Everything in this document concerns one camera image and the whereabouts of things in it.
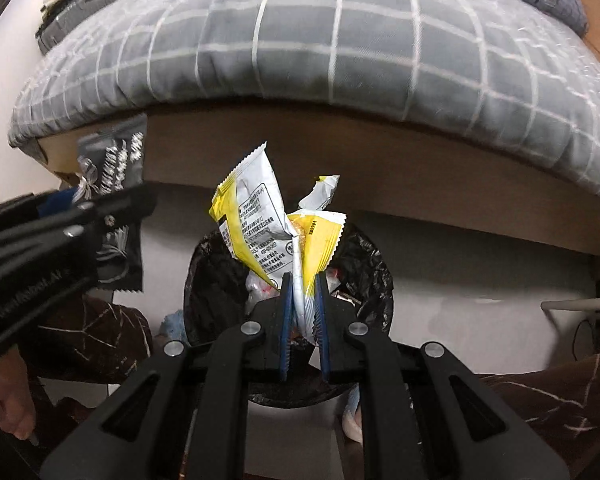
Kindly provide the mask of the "person's left hand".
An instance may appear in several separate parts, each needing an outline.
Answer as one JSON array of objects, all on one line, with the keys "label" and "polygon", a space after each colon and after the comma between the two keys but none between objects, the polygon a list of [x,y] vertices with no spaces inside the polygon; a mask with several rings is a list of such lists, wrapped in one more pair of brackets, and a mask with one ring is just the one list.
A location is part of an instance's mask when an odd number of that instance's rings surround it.
[{"label": "person's left hand", "polygon": [[17,347],[0,357],[0,428],[18,440],[28,440],[35,428],[27,365]]}]

